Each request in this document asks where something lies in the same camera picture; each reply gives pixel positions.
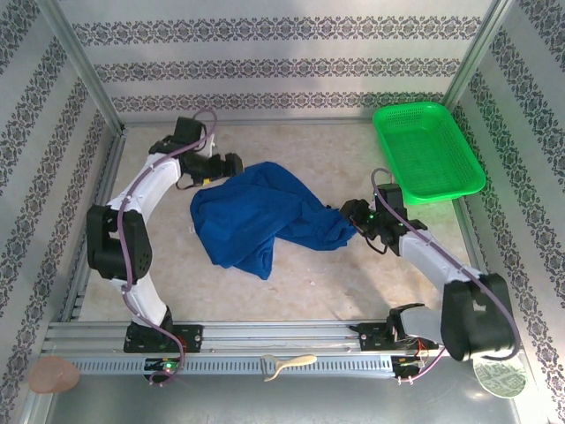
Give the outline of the blue t-shirt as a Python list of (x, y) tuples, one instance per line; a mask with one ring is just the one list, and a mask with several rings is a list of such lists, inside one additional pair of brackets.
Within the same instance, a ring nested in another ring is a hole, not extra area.
[(190, 206), (210, 261), (262, 280), (270, 277), (276, 239), (312, 249), (347, 246), (356, 230), (277, 163), (248, 167), (222, 185), (199, 190)]

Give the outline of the green plastic basket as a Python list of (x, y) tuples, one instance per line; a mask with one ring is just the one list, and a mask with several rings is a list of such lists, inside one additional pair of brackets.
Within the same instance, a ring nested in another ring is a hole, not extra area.
[(452, 201), (484, 188), (486, 174), (443, 105), (386, 106), (374, 113), (373, 126), (407, 204)]

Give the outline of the small circuit board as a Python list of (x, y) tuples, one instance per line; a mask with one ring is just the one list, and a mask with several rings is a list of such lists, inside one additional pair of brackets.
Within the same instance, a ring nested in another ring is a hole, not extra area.
[(428, 355), (412, 355), (412, 356), (392, 356), (393, 367), (415, 367), (423, 368), (430, 360)]
[(144, 362), (144, 372), (164, 372), (167, 374), (172, 374), (177, 371), (179, 365), (179, 358), (147, 358)]

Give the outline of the beige peeler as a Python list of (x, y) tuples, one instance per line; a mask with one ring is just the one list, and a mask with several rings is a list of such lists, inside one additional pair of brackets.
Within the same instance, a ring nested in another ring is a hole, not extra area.
[(273, 355), (263, 355), (260, 357), (260, 370), (263, 375), (263, 382), (271, 382), (278, 375), (290, 367), (306, 367), (316, 363), (318, 357), (312, 354), (301, 355), (286, 360), (279, 359)]

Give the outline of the round printed disc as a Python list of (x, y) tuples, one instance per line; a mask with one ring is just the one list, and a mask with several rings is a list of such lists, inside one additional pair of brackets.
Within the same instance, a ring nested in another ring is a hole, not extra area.
[(472, 362), (473, 372), (481, 387), (498, 397), (511, 399), (520, 395), (527, 385), (527, 374), (522, 361), (477, 359)]

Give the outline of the pink translucent cup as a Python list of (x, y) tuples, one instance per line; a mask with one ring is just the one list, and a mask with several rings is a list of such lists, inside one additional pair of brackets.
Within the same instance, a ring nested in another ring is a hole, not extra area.
[(38, 394), (53, 394), (74, 388), (80, 371), (70, 361), (50, 356), (40, 358), (29, 375), (29, 388)]

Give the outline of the aluminium wall-foot rail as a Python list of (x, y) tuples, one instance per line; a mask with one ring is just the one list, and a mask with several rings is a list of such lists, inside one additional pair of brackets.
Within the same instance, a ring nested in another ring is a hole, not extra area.
[[(139, 121), (125, 123), (124, 127), (154, 128), (175, 127), (177, 120), (165, 121)], [(225, 126), (264, 126), (264, 125), (371, 125), (370, 117), (324, 117), (324, 118), (287, 118), (287, 119), (219, 119), (217, 127)]]

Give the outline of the aluminium side rail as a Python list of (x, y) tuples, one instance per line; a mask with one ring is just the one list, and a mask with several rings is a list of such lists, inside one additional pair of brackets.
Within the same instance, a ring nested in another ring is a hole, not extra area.
[[(120, 130), (110, 143), (107, 154), (100, 166), (99, 174), (87, 203), (90, 208), (94, 204), (105, 204), (115, 184), (117, 171), (124, 150), (127, 130)], [(86, 287), (90, 277), (90, 268), (87, 263), (87, 219), (83, 220), (83, 231), (80, 235), (78, 250), (74, 256), (70, 282), (63, 298), (62, 307), (56, 317), (57, 322), (76, 321), (80, 314), (80, 302), (85, 296)]]
[(491, 316), (503, 317), (503, 314), (500, 312), (500, 309), (493, 300), (476, 285), (472, 278), (470, 278), (470, 275), (477, 271), (478, 275), (476, 276), (476, 279), (479, 280), (485, 263), (479, 258), (478, 242), (475, 238), (473, 229), (471, 228), (471, 219), (467, 209), (465, 208), (463, 200), (457, 199), (451, 201), (451, 203), (456, 214), (456, 220), (460, 227), (465, 251), (468, 257), (466, 262), (462, 264), (462, 273), (458, 275), (459, 279), (471, 286), (472, 296), (477, 296), (474, 299), (474, 302), (479, 300), (478, 305), (482, 307), (482, 310), (485, 313), (489, 313)]

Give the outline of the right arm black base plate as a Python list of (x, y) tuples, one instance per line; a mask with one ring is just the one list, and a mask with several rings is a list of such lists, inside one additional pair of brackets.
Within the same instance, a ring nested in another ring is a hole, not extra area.
[(438, 349), (440, 346), (428, 339), (408, 336), (385, 322), (361, 322), (349, 329), (358, 335), (362, 352)]

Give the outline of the aluminium mounting rail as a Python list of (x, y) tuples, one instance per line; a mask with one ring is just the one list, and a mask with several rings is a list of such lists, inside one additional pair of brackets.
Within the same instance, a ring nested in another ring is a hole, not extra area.
[[(301, 354), (303, 352), (321, 355), (336, 355), (341, 352), (361, 353), (358, 335), (349, 329), (350, 325), (361, 322), (176, 322), (175, 324), (201, 325), (203, 327), (203, 339), (199, 354), (260, 356), (264, 353), (281, 353), (283, 355)], [(68, 357), (165, 353), (125, 353), (124, 340), (129, 325), (128, 322), (52, 323), (49, 325), (42, 343), (41, 353)], [(440, 347), (443, 346), (438, 329), (417, 329), (412, 334), (405, 334), (425, 338), (437, 343)], [(377, 352), (413, 351), (415, 350)]]

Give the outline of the aluminium corner post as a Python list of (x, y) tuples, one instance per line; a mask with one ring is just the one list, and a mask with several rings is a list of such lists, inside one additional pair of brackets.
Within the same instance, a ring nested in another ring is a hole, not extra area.
[(114, 133), (121, 133), (124, 130), (124, 124), (71, 23), (65, 17), (58, 0), (34, 1), (70, 59), (75, 72), (80, 76), (89, 94), (93, 97), (107, 124)]
[(516, 0), (493, 0), (491, 2), (476, 36), (463, 56), (456, 75), (441, 100), (441, 104), (448, 110), (453, 110), (456, 107), (472, 75), (479, 67), (489, 45), (515, 2)]

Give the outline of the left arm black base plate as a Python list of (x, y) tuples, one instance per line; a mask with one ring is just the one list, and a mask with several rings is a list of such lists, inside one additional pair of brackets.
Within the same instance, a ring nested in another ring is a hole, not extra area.
[[(172, 334), (181, 343), (185, 353), (200, 352), (203, 339), (201, 325), (174, 324)], [(125, 333), (125, 353), (179, 353), (177, 343), (162, 332), (132, 322)]]

